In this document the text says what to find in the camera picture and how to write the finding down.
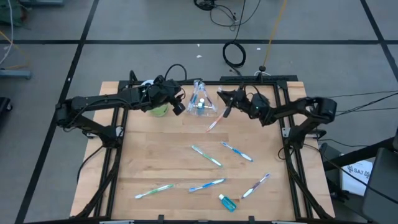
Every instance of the wire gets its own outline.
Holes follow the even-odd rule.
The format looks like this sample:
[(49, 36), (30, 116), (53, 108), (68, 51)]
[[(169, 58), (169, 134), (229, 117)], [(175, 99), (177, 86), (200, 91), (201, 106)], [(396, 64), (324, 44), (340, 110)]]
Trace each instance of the wire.
[(398, 107), (395, 108), (377, 108), (377, 109), (366, 109), (366, 110), (356, 110), (353, 112), (363, 112), (363, 111), (377, 111), (377, 110), (396, 110)]
[(244, 12), (244, 7), (245, 7), (245, 5), (246, 5), (246, 0), (243, 0), (243, 7), (242, 7), (241, 19), (239, 20), (238, 31), (236, 31), (235, 39), (233, 40), (233, 42), (235, 42), (235, 40), (238, 38), (239, 30), (241, 29), (242, 18), (243, 18), (243, 12)]
[[(279, 151), (278, 151), (278, 158), (279, 158), (280, 160), (286, 160), (286, 157), (285, 157), (285, 158), (282, 158), (282, 157), (280, 156), (280, 152), (282, 151), (282, 149), (283, 149), (283, 147), (282, 147), (281, 149), (279, 149)], [(294, 152), (294, 150), (292, 150), (292, 151), (289, 153), (289, 157), (292, 156), (293, 152)]]
[(79, 170), (78, 170), (78, 172), (77, 172), (77, 179), (76, 179), (76, 182), (79, 182), (80, 172), (81, 172), (83, 166), (87, 163), (87, 161), (88, 161), (89, 159), (91, 159), (93, 156), (95, 156), (103, 147), (104, 147), (103, 145), (100, 146), (97, 150), (95, 150), (91, 155), (89, 155), (89, 156), (83, 161), (83, 163), (80, 165)]
[[(221, 9), (220, 7), (225, 7), (225, 8), (231, 13), (231, 16), (230, 16), (226, 11), (224, 11), (223, 9)], [(214, 24), (219, 25), (219, 26), (222, 26), (222, 27), (228, 27), (230, 31), (234, 32), (234, 31), (236, 30), (236, 23), (237, 23), (238, 21), (236, 20), (236, 16), (231, 12), (231, 10), (230, 10), (228, 7), (222, 6), (222, 5), (214, 5), (214, 8), (215, 8), (215, 9), (218, 9), (218, 10), (220, 10), (221, 12), (223, 12), (224, 14), (226, 14), (226, 16), (228, 16), (228, 18), (231, 19), (232, 24), (231, 24), (231, 25), (224, 25), (224, 24), (219, 24), (219, 23), (217, 23), (216, 21), (214, 21), (214, 19), (213, 19), (213, 13), (212, 13), (213, 10), (210, 11), (210, 20), (211, 20)]]
[(333, 141), (333, 142), (335, 142), (335, 143), (337, 143), (337, 144), (341, 144), (342, 146), (347, 146), (347, 147), (368, 147), (368, 146), (365, 146), (365, 145), (350, 146), (350, 145), (347, 145), (347, 144), (338, 142), (338, 141), (336, 141), (336, 140), (334, 140), (334, 139), (319, 139), (318, 141)]
[[(245, 5), (246, 5), (246, 0), (243, 1), (241, 18), (243, 17), (243, 12), (244, 12), (244, 6)], [(235, 35), (234, 40), (232, 40), (231, 42), (225, 43), (224, 47), (223, 47), (223, 58), (224, 58), (225, 63), (228, 66), (230, 66), (239, 76), (242, 76), (242, 73), (240, 71), (238, 71), (236, 68), (241, 68), (244, 65), (244, 63), (246, 62), (246, 51), (244, 50), (242, 45), (236, 43), (236, 39), (238, 38), (238, 35), (239, 35), (239, 30), (241, 29), (241, 23), (242, 23), (242, 20), (240, 20), (240, 22), (239, 22), (238, 31), (236, 31), (236, 35)], [(232, 63), (226, 58), (225, 50), (231, 44), (237, 46), (237, 48), (242, 52), (243, 58), (242, 58), (242, 61), (239, 62), (239, 63)]]
[(398, 90), (392, 91), (377, 91), (377, 92), (370, 92), (370, 93), (358, 93), (358, 94), (351, 94), (351, 95), (339, 95), (339, 96), (326, 96), (325, 98), (337, 98), (337, 97), (345, 97), (345, 96), (363, 96), (363, 95), (372, 95), (378, 93), (396, 93)]
[(369, 106), (369, 105), (372, 105), (372, 104), (374, 104), (374, 103), (380, 102), (380, 101), (385, 100), (385, 99), (387, 99), (387, 98), (389, 98), (389, 97), (392, 97), (392, 96), (394, 96), (394, 95), (398, 95), (398, 93), (394, 93), (394, 94), (385, 96), (385, 97), (383, 97), (383, 98), (380, 98), (380, 99), (378, 99), (378, 100), (374, 100), (374, 101), (372, 101), (372, 102), (370, 102), (370, 103), (366, 103), (365, 105), (357, 106), (357, 107), (354, 107), (354, 108), (352, 108), (352, 109), (350, 109), (350, 110), (346, 110), (346, 111), (344, 111), (344, 112), (342, 112), (342, 113), (336, 115), (336, 117), (337, 117), (337, 116), (340, 116), (340, 115), (343, 115), (343, 114), (348, 114), (348, 113), (351, 113), (351, 112), (355, 112), (355, 111), (357, 111), (357, 110), (359, 110), (359, 109), (362, 109), (362, 108), (364, 108), (364, 107), (366, 107), (366, 106)]
[(12, 43), (14, 41), (14, 21), (13, 21), (13, 16), (12, 16), (12, 7), (11, 7), (11, 2), (10, 0), (7, 0), (8, 6), (10, 8), (10, 23), (11, 23), (11, 41), (10, 41), (10, 46), (8, 47), (8, 50), (6, 54), (4, 54), (4, 57), (0, 61), (0, 65), (3, 63), (3, 61), (8, 57), (8, 54), (10, 53), (10, 50), (12, 48)]
[(359, 183), (365, 185), (367, 188), (369, 188), (370, 190), (372, 190), (374, 193), (377, 193), (378, 195), (384, 197), (385, 199), (388, 199), (388, 200), (390, 200), (391, 202), (394, 202), (394, 203), (398, 204), (398, 201), (397, 201), (397, 200), (394, 200), (393, 198), (390, 198), (389, 196), (387, 196), (387, 195), (381, 193), (380, 191), (378, 191), (378, 190), (372, 188), (371, 186), (369, 186), (368, 184), (366, 184), (366, 183), (363, 182), (362, 180), (359, 180), (358, 178), (356, 178), (356, 177), (354, 177), (353, 175), (351, 175), (349, 172), (345, 171), (343, 168), (341, 168), (341, 167), (339, 167), (338, 165), (336, 165), (334, 162), (332, 162), (331, 160), (329, 160), (329, 159), (324, 155), (325, 153), (322, 154), (321, 151), (320, 151), (319, 149), (317, 149), (317, 148), (315, 148), (315, 147), (313, 147), (313, 146), (310, 146), (309, 144), (305, 144), (305, 143), (304, 143), (304, 145), (305, 145), (305, 146), (308, 146), (308, 147), (310, 147), (310, 148), (312, 148), (312, 149), (315, 149), (316, 151), (318, 151), (318, 152), (321, 154), (321, 156), (322, 156), (323, 158), (325, 158), (326, 161), (329, 162), (332, 166), (334, 166), (334, 167), (336, 167), (337, 169), (343, 171), (344, 173), (346, 173), (347, 175), (349, 175), (350, 177), (352, 177), (354, 180), (358, 181)]
[[(120, 132), (119, 132), (119, 134), (118, 134), (118, 138), (120, 138), (120, 136), (122, 135), (123, 132), (124, 132), (123, 129), (120, 130)], [(77, 180), (76, 180), (76, 182), (79, 182), (80, 172), (81, 172), (83, 166), (84, 166), (93, 156), (95, 156), (102, 148), (104, 148), (104, 145), (100, 146), (97, 150), (95, 150), (91, 155), (89, 155), (89, 156), (83, 161), (83, 163), (80, 165), (79, 170), (78, 170), (78, 172), (77, 172)]]
[(247, 87), (247, 86), (252, 86), (252, 87), (254, 87), (254, 89), (257, 91), (257, 94), (259, 95), (261, 101), (262, 101), (263, 103), (269, 105), (269, 100), (268, 100), (264, 95), (260, 94), (259, 89), (258, 89), (255, 85), (245, 85), (245, 86), (244, 86), (244, 92), (246, 92), (246, 87)]
[(184, 81), (187, 80), (187, 69), (185, 69), (185, 67), (183, 65), (181, 65), (181, 64), (173, 64), (172, 66), (170, 66), (170, 68), (167, 69), (167, 72), (164, 75), (164, 79), (167, 78), (167, 75), (169, 74), (169, 71), (175, 66), (179, 66), (179, 67), (182, 67), (182, 69), (184, 69)]
[(279, 25), (280, 19), (282, 18), (282, 14), (285, 11), (286, 3), (287, 3), (287, 0), (284, 0), (282, 8), (279, 11), (278, 19), (276, 20), (275, 25), (274, 25), (274, 29), (272, 30), (271, 37), (269, 38), (268, 48), (267, 48), (267, 52), (266, 52), (266, 57), (264, 59), (264, 63), (262, 64), (262, 66), (264, 66), (264, 67), (266, 66), (267, 59), (268, 59), (268, 56), (269, 56), (269, 52), (271, 51), (272, 40), (273, 40), (273, 38), (275, 36), (276, 30), (278, 29), (278, 25)]
[(204, 0), (203, 2), (199, 2), (198, 0), (193, 0), (193, 3), (201, 10), (210, 11), (214, 8), (214, 0)]

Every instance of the yellow cable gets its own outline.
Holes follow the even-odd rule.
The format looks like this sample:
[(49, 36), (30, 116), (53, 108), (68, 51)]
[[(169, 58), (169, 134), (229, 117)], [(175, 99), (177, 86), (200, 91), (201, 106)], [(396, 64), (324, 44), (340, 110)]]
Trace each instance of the yellow cable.
[(11, 40), (0, 30), (0, 35), (2, 35), (12, 46), (14, 46), (24, 57), (25, 57), (25, 59), (26, 59), (26, 61), (27, 61), (27, 64), (25, 64), (25, 65), (14, 65), (14, 66), (10, 66), (10, 67), (7, 67), (7, 68), (5, 68), (5, 69), (19, 69), (19, 68), (26, 68), (26, 67), (28, 67), (29, 65), (30, 65), (30, 60), (29, 60), (29, 57), (27, 56), (27, 54), (22, 50), (22, 49), (20, 49), (19, 47), (18, 47), (18, 45), (16, 45), (16, 44), (13, 44), (12, 42), (11, 42)]
[(273, 40), (273, 38), (274, 38), (274, 35), (275, 35), (275, 33), (276, 33), (276, 30), (278, 29), (278, 25), (279, 25), (280, 19), (282, 18), (282, 14), (284, 13), (284, 10), (285, 10), (285, 8), (286, 8), (286, 3), (287, 3), (287, 0), (284, 0), (284, 3), (283, 3), (283, 5), (282, 5), (282, 8), (281, 8), (280, 11), (279, 11), (278, 19), (277, 19), (276, 22), (275, 22), (274, 29), (272, 30), (271, 37), (269, 38), (266, 57), (265, 57), (265, 59), (264, 59), (264, 63), (262, 64), (262, 66), (266, 66), (266, 62), (267, 62), (267, 59), (268, 59), (268, 55), (269, 55), (269, 52), (271, 51), (271, 42), (272, 42), (272, 40)]

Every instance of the black cable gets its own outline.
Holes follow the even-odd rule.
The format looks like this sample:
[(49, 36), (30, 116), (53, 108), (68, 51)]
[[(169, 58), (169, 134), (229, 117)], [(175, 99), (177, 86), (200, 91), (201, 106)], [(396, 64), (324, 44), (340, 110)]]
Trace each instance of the black cable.
[[(228, 7), (226, 7), (226, 6), (223, 6), (223, 5), (214, 5), (214, 7), (215, 7), (215, 9), (218, 9), (218, 10), (220, 10), (221, 12), (223, 12), (224, 14), (226, 14), (226, 16), (228, 16), (228, 18), (231, 19), (232, 24), (231, 24), (231, 25), (224, 25), (224, 24), (219, 24), (219, 23), (215, 22), (214, 19), (213, 19), (213, 13), (212, 13), (213, 10), (211, 10), (211, 11), (210, 11), (210, 20), (212, 21), (212, 23), (214, 23), (214, 24), (216, 24), (216, 25), (219, 25), (219, 26), (228, 27), (230, 31), (234, 32), (234, 31), (236, 30), (236, 24), (235, 24), (235, 23), (237, 22), (236, 16), (235, 16), (235, 15), (232, 13), (232, 11), (231, 11)], [(222, 10), (221, 7), (227, 9), (227, 10), (231, 13), (231, 15), (229, 15), (226, 11)]]
[[(283, 149), (284, 147), (282, 147), (281, 149), (279, 149), (279, 151), (278, 151), (278, 158), (280, 159), (280, 160), (286, 160), (286, 157), (285, 158), (282, 158), (281, 156), (280, 156), (280, 152), (282, 151), (282, 149)], [(293, 155), (293, 152), (294, 152), (294, 150), (292, 150), (290, 153), (289, 153), (289, 157), (291, 157), (292, 155)]]
[[(243, 1), (243, 7), (242, 7), (241, 18), (243, 17), (243, 12), (244, 12), (244, 6), (245, 6), (245, 5), (246, 5), (246, 0)], [(239, 76), (242, 76), (242, 73), (241, 73), (240, 71), (238, 71), (236, 68), (241, 68), (241, 67), (244, 65), (244, 63), (246, 62), (246, 51), (244, 50), (244, 48), (242, 47), (242, 45), (236, 43), (236, 39), (238, 38), (238, 35), (239, 35), (239, 30), (241, 29), (241, 23), (242, 23), (242, 20), (239, 21), (238, 31), (236, 31), (235, 39), (234, 39), (233, 41), (231, 41), (231, 42), (225, 43), (225, 44), (224, 44), (224, 47), (223, 47), (223, 58), (224, 58), (226, 64), (229, 65), (233, 70), (235, 70), (235, 72), (236, 72)], [(226, 58), (225, 49), (226, 49), (229, 45), (231, 45), (231, 44), (237, 46), (238, 49), (241, 50), (241, 52), (242, 52), (243, 59), (242, 59), (242, 61), (239, 62), (239, 63), (232, 63), (232, 62), (230, 62), (230, 61)]]
[(181, 65), (181, 64), (173, 64), (172, 66), (170, 66), (170, 68), (167, 69), (167, 72), (166, 72), (166, 74), (164, 75), (164, 79), (165, 79), (165, 80), (167, 79), (167, 75), (169, 74), (169, 71), (170, 71), (173, 67), (176, 67), (176, 66), (182, 67), (182, 69), (184, 70), (184, 80), (187, 80), (187, 69), (185, 69), (185, 67), (184, 67), (183, 65)]
[(142, 101), (144, 100), (144, 97), (146, 96), (148, 90), (149, 90), (151, 87), (152, 87), (152, 85), (149, 85), (149, 86), (145, 89), (144, 94), (142, 95), (141, 99), (140, 99), (139, 102), (138, 102), (138, 105), (140, 105), (140, 104), (142, 103)]
[(365, 146), (365, 145), (350, 146), (350, 145), (347, 145), (347, 144), (338, 142), (338, 141), (336, 141), (336, 140), (334, 140), (334, 139), (319, 139), (318, 141), (333, 141), (333, 142), (335, 142), (335, 143), (337, 143), (337, 144), (341, 144), (342, 146), (347, 146), (347, 147), (368, 147), (368, 146)]
[(254, 89), (257, 91), (257, 94), (260, 96), (260, 99), (262, 100), (262, 102), (263, 103), (265, 103), (265, 104), (267, 104), (267, 105), (269, 105), (269, 100), (267, 99), (267, 98), (263, 98), (263, 97), (265, 97), (264, 95), (262, 95), (262, 94), (260, 94), (260, 91), (259, 91), (259, 89), (255, 86), (255, 85), (245, 85), (244, 86), (244, 92), (246, 92), (246, 87), (247, 86), (252, 86), (252, 87), (254, 87)]
[(387, 99), (387, 98), (389, 98), (389, 97), (392, 97), (392, 96), (394, 96), (394, 95), (398, 95), (398, 93), (394, 93), (394, 94), (385, 96), (385, 97), (380, 98), (380, 99), (378, 99), (378, 100), (374, 100), (374, 101), (372, 101), (372, 102), (370, 102), (370, 103), (366, 103), (365, 105), (356, 106), (356, 107), (354, 107), (354, 108), (352, 108), (352, 109), (350, 109), (350, 110), (346, 110), (346, 111), (344, 111), (344, 112), (342, 112), (342, 113), (336, 115), (336, 117), (337, 117), (337, 116), (340, 116), (340, 115), (343, 115), (343, 114), (348, 114), (348, 113), (357, 111), (357, 110), (359, 110), (359, 109), (362, 109), (362, 108), (364, 108), (364, 107), (366, 107), (366, 106), (369, 106), (369, 105), (372, 105), (372, 104), (374, 104), (374, 103), (380, 102), (380, 101), (385, 100), (385, 99)]
[(393, 198), (390, 198), (389, 196), (387, 196), (387, 195), (381, 193), (380, 191), (378, 191), (378, 190), (372, 188), (371, 186), (369, 186), (368, 184), (366, 184), (366, 183), (363, 182), (362, 180), (359, 180), (359, 179), (356, 178), (355, 176), (351, 175), (349, 172), (345, 171), (343, 168), (341, 168), (341, 167), (339, 167), (338, 165), (336, 165), (334, 162), (332, 162), (331, 160), (329, 160), (329, 159), (324, 155), (325, 153), (322, 154), (321, 151), (320, 151), (319, 149), (317, 149), (317, 148), (315, 148), (315, 147), (313, 147), (313, 146), (310, 146), (309, 144), (305, 144), (305, 143), (304, 143), (304, 145), (305, 145), (305, 146), (309, 146), (309, 147), (311, 147), (312, 149), (317, 150), (317, 151), (321, 154), (321, 156), (322, 156), (323, 158), (325, 158), (326, 161), (329, 162), (332, 166), (334, 166), (334, 167), (336, 167), (337, 169), (343, 171), (344, 173), (346, 173), (347, 175), (349, 175), (350, 177), (352, 177), (354, 180), (358, 181), (359, 183), (365, 185), (367, 188), (369, 188), (370, 190), (372, 190), (374, 193), (376, 193), (376, 194), (378, 194), (378, 195), (384, 197), (385, 199), (390, 200), (391, 202), (394, 202), (395, 204), (398, 204), (398, 201), (397, 201), (397, 200), (395, 200), (395, 199), (393, 199)]
[(204, 0), (198, 3), (198, 0), (193, 0), (193, 3), (201, 10), (210, 11), (214, 8), (214, 0)]
[(89, 159), (91, 159), (93, 156), (95, 156), (95, 154), (97, 154), (103, 147), (104, 147), (103, 145), (100, 146), (97, 150), (95, 150), (91, 155), (89, 155), (89, 156), (83, 161), (83, 163), (82, 163), (82, 164), (80, 165), (80, 167), (79, 167), (79, 171), (77, 172), (76, 183), (79, 182), (80, 172), (81, 172), (81, 169), (83, 168), (83, 166), (87, 163), (87, 161), (88, 161)]
[[(226, 58), (225, 49), (231, 44), (237, 46), (237, 48), (242, 52), (243, 58), (242, 58), (242, 61), (239, 63), (232, 63)], [(227, 65), (229, 65), (239, 76), (242, 76), (242, 73), (236, 69), (236, 68), (241, 68), (244, 65), (244, 63), (246, 62), (246, 51), (244, 50), (242, 45), (236, 43), (235, 40), (226, 43), (223, 47), (223, 58)]]
[(378, 111), (378, 110), (396, 110), (398, 107), (395, 108), (376, 108), (376, 109), (366, 109), (366, 110), (356, 110), (353, 112), (363, 112), (363, 111)]
[(326, 96), (325, 98), (337, 98), (337, 97), (345, 97), (345, 96), (363, 96), (363, 95), (372, 95), (372, 94), (378, 94), (378, 93), (395, 93), (395, 92), (398, 92), (398, 90), (377, 91), (377, 92), (370, 92), (370, 93), (358, 93), (358, 94), (351, 94), (351, 95)]
[[(122, 133), (124, 132), (124, 130), (120, 130), (119, 134), (118, 134), (118, 138), (120, 138), (120, 136), (122, 135)], [(79, 171), (77, 172), (77, 180), (76, 182), (79, 182), (79, 177), (80, 177), (80, 172), (83, 168), (83, 166), (87, 163), (87, 161), (89, 161), (93, 156), (95, 156), (102, 148), (104, 147), (104, 145), (102, 145), (101, 147), (99, 147), (97, 150), (95, 150), (91, 155), (89, 155), (84, 161), (83, 163), (80, 165), (79, 167)]]
[[(240, 23), (240, 25), (243, 25), (243, 24), (247, 23), (247, 22), (253, 17), (253, 15), (256, 13), (257, 9), (259, 8), (260, 2), (261, 2), (261, 0), (258, 1), (256, 8), (253, 10), (253, 13), (249, 16), (249, 18), (246, 19), (244, 22)], [(225, 8), (227, 8), (226, 6), (219, 5), (219, 4), (215, 4), (215, 5), (213, 5), (213, 6), (214, 6), (214, 8), (216, 8), (216, 9), (218, 9), (218, 7), (225, 7)], [(232, 16), (229, 17), (229, 15), (228, 15), (226, 12), (224, 12), (224, 13), (233, 21), (232, 25), (220, 24), (220, 23), (218, 23), (218, 22), (215, 22), (214, 19), (213, 19), (213, 15), (212, 15), (212, 13), (211, 13), (211, 12), (213, 12), (213, 11), (210, 11), (210, 20), (211, 20), (214, 24), (216, 24), (216, 25), (219, 25), (219, 26), (222, 26), (222, 27), (229, 27), (229, 29), (231, 29), (232, 27), (237, 27), (237, 26), (239, 26), (239, 24), (235, 24), (235, 23), (236, 23), (236, 17), (234, 16), (234, 14), (231, 12), (231, 10), (230, 10), (229, 8), (227, 8), (227, 10), (231, 13)]]

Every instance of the small bottle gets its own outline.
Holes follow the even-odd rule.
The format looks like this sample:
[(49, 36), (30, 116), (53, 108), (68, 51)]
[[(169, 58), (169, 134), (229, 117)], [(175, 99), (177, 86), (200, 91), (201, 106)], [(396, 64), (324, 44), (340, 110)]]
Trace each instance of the small bottle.
[(205, 107), (203, 106), (203, 103), (198, 103), (197, 115), (203, 115), (204, 110)]
[(205, 107), (205, 99), (200, 98), (199, 102), (203, 105), (203, 107)]
[(219, 195), (218, 198), (221, 200), (221, 203), (230, 211), (233, 212), (236, 209), (236, 205), (231, 199), (225, 197), (224, 195)]

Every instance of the gray floor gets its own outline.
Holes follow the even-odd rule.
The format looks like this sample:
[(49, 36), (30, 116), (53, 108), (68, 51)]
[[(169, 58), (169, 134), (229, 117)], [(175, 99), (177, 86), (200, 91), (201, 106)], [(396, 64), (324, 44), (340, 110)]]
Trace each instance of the gray floor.
[[(27, 25), (16, 28), (15, 39), (78, 40), (92, 0), (66, 0), (65, 7), (34, 8)], [(394, 0), (368, 0), (385, 39), (398, 39)], [(242, 1), (219, 0), (237, 14)], [(262, 0), (259, 11), (239, 33), (240, 39), (268, 39), (282, 1)], [(256, 1), (248, 1), (245, 18)], [(225, 21), (215, 12), (215, 19)], [(7, 27), (0, 27), (9, 35)], [(211, 23), (208, 12), (184, 0), (100, 0), (88, 40), (232, 39), (235, 33)], [(289, 0), (276, 39), (376, 40), (360, 1)], [(0, 96), (10, 97), (14, 110), (0, 132), (0, 220), (13, 223), (43, 145), (76, 45), (20, 45), (30, 55), (31, 80), (0, 80)], [(140, 80), (163, 74), (181, 63), (188, 77), (218, 80), (229, 71), (222, 44), (85, 45), (68, 97), (98, 94), (103, 81), (128, 79), (131, 69)], [(248, 55), (240, 71), (252, 75), (262, 63), (266, 45), (244, 45)], [(398, 57), (398, 45), (390, 45)], [(227, 50), (231, 60), (240, 52)], [(13, 50), (2, 67), (24, 63)], [(297, 75), (309, 96), (333, 96), (370, 91), (398, 90), (380, 45), (273, 45), (267, 71), (273, 75)], [(173, 78), (182, 73), (174, 70)], [(338, 109), (347, 110), (386, 94), (337, 98)], [(389, 98), (369, 108), (393, 107)], [(327, 138), (347, 144), (372, 144), (389, 138), (398, 126), (396, 110), (351, 113), (323, 127)], [(57, 129), (25, 222), (67, 218), (75, 193), (76, 172), (87, 140), (79, 131)], [(350, 147), (330, 143), (343, 152)]]

